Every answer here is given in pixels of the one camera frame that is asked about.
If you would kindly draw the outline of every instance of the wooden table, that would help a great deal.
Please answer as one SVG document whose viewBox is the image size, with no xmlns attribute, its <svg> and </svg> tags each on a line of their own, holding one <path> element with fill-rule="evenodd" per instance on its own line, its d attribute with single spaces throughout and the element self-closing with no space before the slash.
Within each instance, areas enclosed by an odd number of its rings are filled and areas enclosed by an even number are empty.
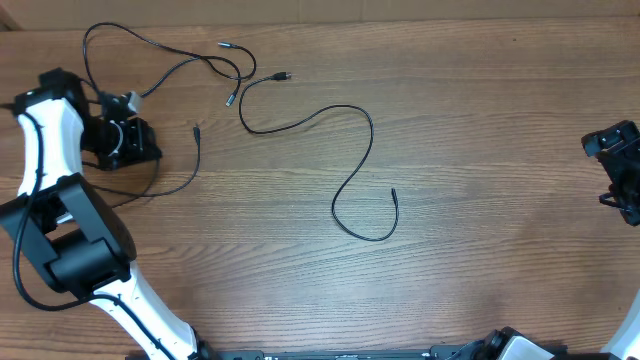
<svg viewBox="0 0 640 360">
<path fill-rule="evenodd" d="M 246 98 L 257 128 L 323 106 L 374 117 L 371 156 L 338 202 L 348 226 L 385 233 L 389 189 L 397 232 L 383 243 L 345 234 L 331 199 L 366 149 L 368 125 L 337 110 L 274 136 L 252 136 L 233 82 L 203 64 L 179 70 L 144 104 L 164 151 L 157 190 L 185 190 L 117 210 L 144 274 L 218 349 L 302 351 L 465 343 L 510 325 L 575 351 L 597 350 L 640 285 L 640 232 L 597 201 L 608 178 L 580 138 L 640 120 L 640 20 L 431 21 L 145 29 L 204 54 L 258 58 L 257 77 L 291 71 Z M 84 76 L 83 32 L 0 34 L 0 102 L 61 66 Z M 144 90 L 181 56 L 118 30 L 90 42 L 94 76 L 115 94 Z M 22 179 L 21 130 L 0 113 L 0 201 Z M 96 184 L 141 190 L 153 165 L 87 170 Z M 105 197 L 109 201 L 116 197 Z M 121 359 L 137 345 L 97 308 L 44 313 L 25 304 L 0 239 L 0 358 Z M 24 266 L 46 303 L 51 292 Z"/>
</svg>

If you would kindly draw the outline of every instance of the black bracket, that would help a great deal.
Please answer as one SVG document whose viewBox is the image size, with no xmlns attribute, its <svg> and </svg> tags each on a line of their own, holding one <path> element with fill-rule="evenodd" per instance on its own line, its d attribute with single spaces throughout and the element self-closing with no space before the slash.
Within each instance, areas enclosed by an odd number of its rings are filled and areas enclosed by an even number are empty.
<svg viewBox="0 0 640 360">
<path fill-rule="evenodd" d="M 0 206 L 0 224 L 14 242 L 26 200 L 23 194 Z M 69 215 L 78 229 L 48 239 L 57 218 Z M 112 281 L 127 281 L 136 258 L 129 231 L 80 174 L 61 177 L 36 195 L 22 252 L 52 290 L 70 291 L 78 299 Z"/>
<path fill-rule="evenodd" d="M 640 132 L 632 121 L 582 138 L 587 156 L 595 156 L 611 179 L 609 192 L 600 195 L 601 204 L 619 209 L 625 221 L 640 225 Z"/>
</svg>

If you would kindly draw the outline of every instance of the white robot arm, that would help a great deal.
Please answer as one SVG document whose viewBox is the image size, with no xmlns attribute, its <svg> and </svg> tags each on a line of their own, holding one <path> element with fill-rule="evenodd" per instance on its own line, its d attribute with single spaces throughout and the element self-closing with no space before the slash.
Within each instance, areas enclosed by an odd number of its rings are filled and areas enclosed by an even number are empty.
<svg viewBox="0 0 640 360">
<path fill-rule="evenodd" d="M 70 291 L 103 309 L 149 359 L 217 359 L 153 291 L 135 261 L 135 246 L 124 224 L 82 177 L 82 149 L 96 153 L 105 169 L 161 156 L 154 143 L 143 140 L 152 130 L 138 118 L 128 119 L 139 106 L 135 93 L 110 97 L 109 121 L 104 122 L 89 116 L 75 75 L 57 69 L 40 79 L 40 88 L 16 97 L 14 113 L 25 136 L 25 172 L 18 198 L 0 206 L 0 222 L 15 241 L 25 198 L 35 196 L 40 206 L 29 214 L 22 251 L 53 290 Z M 40 146 L 44 175 L 38 193 L 31 194 Z M 71 219 L 78 230 L 53 243 L 45 237 Z"/>
</svg>

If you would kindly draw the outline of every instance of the cable plug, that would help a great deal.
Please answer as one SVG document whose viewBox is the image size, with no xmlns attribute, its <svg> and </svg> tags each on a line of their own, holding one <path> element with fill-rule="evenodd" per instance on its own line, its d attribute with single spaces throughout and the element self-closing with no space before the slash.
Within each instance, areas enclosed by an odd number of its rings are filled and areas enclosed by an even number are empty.
<svg viewBox="0 0 640 360">
<path fill-rule="evenodd" d="M 236 99 L 236 92 L 234 91 L 233 94 L 229 95 L 229 99 L 227 99 L 227 106 L 231 106 L 235 99 Z"/>
<path fill-rule="evenodd" d="M 200 127 L 198 124 L 193 127 L 193 137 L 196 139 L 196 144 L 200 146 Z"/>
<path fill-rule="evenodd" d="M 288 72 L 279 72 L 271 75 L 271 78 L 276 81 L 289 80 L 293 75 Z"/>
<path fill-rule="evenodd" d="M 228 42 L 219 42 L 218 46 L 223 47 L 225 49 L 237 49 L 238 48 L 238 45 L 232 44 L 232 43 L 228 43 Z"/>
</svg>

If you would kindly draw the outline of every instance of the black cable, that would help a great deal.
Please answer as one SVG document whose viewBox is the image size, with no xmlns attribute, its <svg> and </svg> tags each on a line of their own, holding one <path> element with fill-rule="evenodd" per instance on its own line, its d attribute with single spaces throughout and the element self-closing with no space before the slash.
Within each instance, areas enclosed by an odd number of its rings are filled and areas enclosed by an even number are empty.
<svg viewBox="0 0 640 360">
<path fill-rule="evenodd" d="M 90 300 L 96 300 L 96 299 L 111 300 L 111 301 L 113 301 L 113 303 L 116 306 L 120 306 L 122 308 L 122 310 L 124 310 L 124 312 L 127 313 L 127 315 L 129 315 L 131 320 L 133 320 L 133 322 L 136 323 L 136 325 L 138 325 L 138 327 L 140 328 L 140 331 L 142 331 L 142 333 L 149 339 L 149 341 L 151 341 L 151 343 L 153 343 L 153 345 L 156 347 L 156 349 L 162 351 L 162 353 L 169 360 L 176 360 L 176 358 L 169 352 L 169 350 L 166 347 L 164 347 L 164 345 L 162 345 L 160 340 L 156 339 L 155 336 L 153 336 L 153 334 L 151 334 L 149 329 L 147 329 L 147 327 L 144 326 L 142 321 L 140 321 L 140 318 L 122 300 L 120 300 L 119 298 L 117 298 L 115 296 L 107 295 L 107 294 L 93 294 L 93 295 L 91 295 L 91 299 Z"/>
<path fill-rule="evenodd" d="M 44 311 L 61 311 L 70 309 L 72 307 L 76 307 L 78 305 L 82 305 L 89 301 L 89 299 L 78 299 L 66 304 L 61 305 L 45 305 L 34 298 L 32 298 L 29 293 L 27 293 L 24 285 L 22 284 L 22 278 L 20 277 L 20 251 L 22 249 L 22 241 L 24 239 L 24 232 L 27 228 L 27 221 L 29 220 L 29 215 L 31 214 L 31 209 L 33 208 L 33 202 L 35 201 L 36 194 L 40 191 L 40 186 L 42 185 L 42 177 L 44 171 L 44 140 L 42 137 L 42 130 L 40 129 L 40 125 L 38 121 L 31 116 L 31 114 L 25 112 L 24 116 L 26 116 L 33 127 L 35 128 L 36 135 L 38 138 L 38 167 L 36 168 L 36 180 L 33 185 L 33 190 L 31 190 L 31 194 L 27 198 L 27 203 L 25 205 L 25 210 L 22 213 L 22 217 L 20 218 L 20 222 L 18 223 L 18 232 L 16 233 L 16 242 L 13 246 L 13 281 L 16 284 L 16 289 L 20 296 L 26 301 L 29 305 L 35 307 L 36 309 L 44 310 Z"/>
<path fill-rule="evenodd" d="M 36 131 L 36 134 L 37 134 L 37 138 L 38 138 L 38 166 L 36 168 L 35 184 L 33 186 L 33 190 L 31 191 L 31 194 L 27 198 L 27 203 L 25 205 L 24 212 L 22 214 L 22 217 L 20 218 L 20 222 L 18 223 L 18 232 L 16 234 L 16 242 L 15 242 L 15 245 L 13 247 L 13 280 L 15 282 L 16 289 L 18 290 L 18 293 L 24 299 L 24 301 L 26 301 L 29 305 L 35 307 L 36 309 L 43 310 L 43 311 L 62 311 L 62 310 L 66 310 L 66 309 L 71 309 L 73 307 L 76 307 L 76 306 L 79 306 L 79 305 L 82 305 L 82 304 L 86 304 L 89 301 L 96 300 L 96 299 L 105 299 L 105 300 L 113 301 L 113 303 L 116 306 L 120 306 L 122 308 L 122 310 L 125 313 L 127 313 L 127 315 L 129 315 L 131 320 L 133 320 L 133 322 L 140 328 L 140 330 L 147 336 L 149 341 L 151 341 L 151 343 L 153 343 L 157 349 L 162 351 L 168 359 L 175 360 L 175 358 L 169 352 L 169 350 L 166 347 L 164 347 L 164 345 L 162 345 L 162 343 L 159 340 L 157 340 L 153 336 L 153 334 L 151 334 L 151 332 L 142 323 L 140 318 L 138 318 L 138 316 L 133 311 L 131 311 L 131 309 L 124 302 L 122 302 L 122 300 L 120 300 L 119 298 L 117 298 L 115 296 L 105 295 L 105 294 L 92 294 L 92 295 L 90 295 L 90 296 L 88 296 L 86 298 L 74 300 L 74 301 L 68 302 L 66 304 L 45 305 L 45 304 L 42 304 L 42 303 L 38 302 L 34 298 L 32 298 L 31 295 L 29 295 L 29 293 L 25 289 L 24 284 L 22 283 L 22 278 L 20 276 L 20 251 L 22 249 L 22 242 L 24 240 L 24 233 L 25 233 L 25 230 L 26 230 L 26 227 L 27 227 L 27 221 L 29 219 L 29 215 L 30 215 L 31 210 L 33 208 L 33 203 L 35 201 L 36 194 L 40 191 L 40 186 L 42 185 L 42 178 L 44 176 L 43 175 L 43 171 L 44 171 L 44 140 L 43 140 L 43 137 L 42 137 L 42 130 L 40 129 L 40 125 L 38 124 L 36 119 L 31 114 L 29 114 L 27 112 L 25 112 L 24 115 L 31 121 L 31 123 L 33 124 L 33 127 L 34 127 L 34 129 Z"/>
<path fill-rule="evenodd" d="M 148 44 L 151 44 L 153 46 L 157 46 L 157 47 L 159 47 L 161 49 L 167 50 L 167 51 L 172 52 L 172 53 L 191 56 L 191 59 L 183 60 L 182 62 L 174 65 L 171 69 L 169 69 L 162 76 L 162 78 L 160 78 L 160 80 L 154 86 L 149 88 L 147 91 L 145 91 L 141 95 L 142 97 L 146 97 L 146 96 L 150 95 L 152 92 L 154 92 L 167 79 L 167 77 L 169 77 L 169 75 L 171 75 L 175 70 L 177 70 L 181 66 L 183 66 L 183 65 L 185 65 L 185 64 L 187 64 L 187 63 L 189 63 L 191 61 L 194 61 L 194 60 L 202 60 L 205 63 L 207 63 L 207 65 L 209 65 L 209 67 L 214 72 L 219 74 L 220 76 L 223 76 L 223 77 L 225 77 L 227 79 L 231 79 L 231 80 L 237 81 L 235 90 L 233 91 L 231 96 L 229 96 L 229 100 L 227 100 L 227 106 L 230 106 L 233 103 L 233 100 L 235 99 L 236 95 L 238 94 L 238 91 L 240 90 L 240 84 L 241 84 L 242 80 L 251 78 L 256 72 L 256 68 L 257 68 L 256 58 L 253 56 L 251 51 L 249 51 L 248 49 L 246 49 L 246 48 L 244 48 L 242 46 L 239 46 L 239 45 L 230 44 L 230 43 L 224 43 L 224 42 L 218 43 L 218 45 L 220 45 L 221 47 L 224 47 L 224 48 L 242 50 L 242 51 L 244 51 L 245 53 L 247 53 L 251 57 L 251 60 L 253 61 L 253 70 L 247 76 L 242 76 L 240 74 L 240 69 L 236 66 L 236 64 L 233 63 L 231 60 L 229 60 L 227 58 L 224 58 L 224 57 L 221 57 L 221 56 L 213 56 L 213 55 L 206 55 L 205 56 L 205 55 L 200 55 L 200 54 L 197 54 L 197 53 L 192 53 L 192 52 L 189 52 L 189 51 L 184 51 L 184 50 L 172 48 L 170 46 L 162 45 L 162 44 L 160 44 L 158 42 L 155 42 L 153 40 L 147 39 L 147 38 L 143 37 L 142 35 L 137 34 L 136 32 L 132 31 L 131 29 L 129 29 L 129 28 L 123 26 L 123 25 L 120 25 L 120 24 L 117 24 L 117 23 L 114 23 L 114 22 L 100 22 L 100 23 L 94 24 L 91 27 L 89 27 L 89 29 L 87 29 L 87 32 L 84 34 L 84 38 L 82 40 L 82 54 L 83 54 L 83 57 L 84 57 L 84 66 L 85 66 L 85 69 L 87 71 L 87 76 L 89 77 L 89 81 L 91 82 L 92 86 L 95 88 L 96 91 L 98 89 L 98 85 L 96 84 L 95 79 L 93 78 L 93 75 L 91 74 L 91 71 L 89 70 L 89 58 L 88 58 L 88 54 L 87 54 L 87 38 L 89 36 L 89 33 L 91 33 L 91 31 L 93 31 L 95 28 L 100 27 L 100 26 L 113 26 L 113 27 L 116 27 L 116 28 L 119 28 L 119 29 L 122 29 L 122 30 L 126 31 L 129 34 L 135 36 L 136 38 L 138 38 L 138 39 L 140 39 L 140 40 L 142 40 L 142 41 L 144 41 L 144 42 L 146 42 Z M 222 62 L 225 62 L 225 63 L 229 64 L 236 71 L 237 76 L 228 75 L 228 74 L 218 70 L 211 63 L 210 60 L 222 61 Z"/>
<path fill-rule="evenodd" d="M 340 196 L 340 193 L 342 192 L 344 187 L 356 175 L 358 170 L 360 170 L 360 168 L 362 167 L 364 162 L 367 160 L 367 157 L 369 156 L 369 152 L 371 152 L 371 147 L 373 146 L 373 119 L 371 118 L 371 115 L 369 115 L 369 113 L 367 113 L 363 108 L 358 107 L 358 106 L 354 106 L 354 105 L 330 105 L 330 106 L 324 107 L 324 108 L 314 112 L 313 114 L 309 115 L 305 119 L 300 120 L 300 121 L 298 121 L 298 122 L 296 122 L 294 124 L 283 126 L 283 127 L 276 128 L 276 129 L 271 129 L 271 130 L 253 130 L 244 121 L 244 117 L 242 116 L 242 101 L 244 100 L 244 95 L 246 94 L 247 90 L 249 90 L 252 86 L 255 86 L 255 85 L 257 85 L 257 84 L 259 84 L 261 82 L 264 82 L 264 81 L 268 81 L 268 80 L 280 81 L 280 80 L 288 80 L 290 78 L 291 78 L 291 74 L 285 73 L 285 72 L 280 72 L 280 73 L 276 73 L 276 74 L 273 74 L 271 76 L 268 76 L 266 78 L 263 78 L 263 79 L 260 79 L 260 80 L 256 80 L 256 81 L 250 83 L 249 85 L 247 85 L 244 88 L 244 90 L 242 90 L 242 94 L 240 95 L 240 100 L 238 102 L 238 115 L 240 115 L 240 122 L 242 123 L 244 128 L 249 133 L 255 134 L 255 135 L 264 135 L 264 134 L 273 134 L 273 133 L 276 133 L 276 132 L 292 129 L 292 128 L 296 127 L 296 126 L 300 126 L 300 125 L 306 123 L 307 121 L 313 119 L 317 115 L 319 115 L 319 114 L 321 114 L 321 113 L 323 113 L 323 112 L 325 112 L 327 110 L 330 110 L 330 109 L 349 108 L 349 109 L 354 109 L 354 110 L 358 110 L 358 111 L 362 112 L 367 117 L 367 120 L 369 120 L 369 127 L 371 128 L 371 137 L 370 137 L 370 140 L 369 140 L 369 147 L 367 148 L 367 151 L 365 152 L 364 156 L 362 157 L 362 160 L 360 160 L 360 163 L 358 164 L 358 166 L 356 166 L 355 170 L 353 170 L 351 175 L 349 175 L 347 180 L 345 180 L 342 183 L 342 185 L 340 186 L 340 188 L 338 189 L 336 194 L 333 196 L 333 201 L 331 201 L 331 214 L 333 215 L 333 218 L 335 219 L 336 223 L 338 223 L 338 225 L 342 228 L 342 230 L 344 230 L 349 235 L 351 235 L 351 236 L 353 236 L 355 238 L 358 238 L 360 240 L 365 240 L 365 241 L 382 241 L 382 240 L 386 240 L 396 230 L 396 227 L 398 226 L 398 218 L 400 217 L 399 216 L 400 215 L 400 211 L 398 210 L 398 196 L 396 195 L 396 189 L 393 189 L 393 188 L 391 189 L 391 197 L 393 199 L 393 205 L 395 206 L 395 209 L 396 209 L 395 222 L 393 223 L 393 227 L 391 228 L 389 233 L 387 233 L 386 235 L 384 235 L 382 237 L 369 238 L 369 237 L 366 237 L 366 236 L 362 236 L 362 235 L 356 234 L 355 232 L 349 230 L 349 228 L 347 228 L 346 225 L 344 225 L 342 223 L 342 221 L 340 221 L 340 219 L 338 218 L 338 215 L 336 214 L 336 201 L 338 200 L 338 196 Z"/>
<path fill-rule="evenodd" d="M 151 187 L 153 186 L 153 184 L 156 182 L 156 179 L 158 178 L 158 173 L 160 170 L 160 159 L 156 159 L 156 166 L 153 169 L 153 175 L 151 175 L 151 179 L 149 180 L 149 183 L 147 184 L 147 187 L 139 194 L 137 194 L 136 196 L 132 196 L 131 198 L 127 199 L 127 200 L 123 200 L 119 203 L 113 204 L 111 205 L 112 209 L 115 209 L 117 207 L 120 207 L 122 205 L 126 205 L 130 202 L 134 202 L 138 199 L 140 199 L 141 197 L 143 197 L 144 195 L 147 194 L 147 192 L 149 192 L 149 190 L 151 190 Z"/>
<path fill-rule="evenodd" d="M 171 195 L 173 193 L 176 193 L 176 192 L 184 189 L 185 187 L 187 187 L 187 185 L 189 185 L 191 183 L 191 181 L 193 181 L 193 179 L 196 177 L 196 175 L 198 174 L 198 170 L 200 169 L 200 127 L 198 127 L 198 124 L 196 124 L 196 126 L 193 128 L 193 137 L 195 138 L 196 145 L 198 147 L 198 155 L 197 155 L 197 158 L 196 158 L 196 166 L 193 169 L 193 173 L 191 174 L 189 179 L 187 181 L 185 181 L 184 184 L 178 186 L 177 188 L 175 188 L 173 190 L 164 191 L 164 192 L 155 193 L 155 194 L 145 194 L 145 193 L 136 194 L 136 193 L 132 193 L 132 192 L 128 192 L 128 191 L 108 189 L 108 188 L 105 188 L 105 187 L 102 187 L 102 186 L 97 186 L 97 185 L 92 185 L 92 186 L 94 188 L 98 189 L 98 190 L 110 192 L 110 193 L 113 193 L 113 194 L 133 196 L 133 197 L 136 197 L 136 198 L 141 198 L 141 197 L 159 197 L 159 196 Z"/>
</svg>

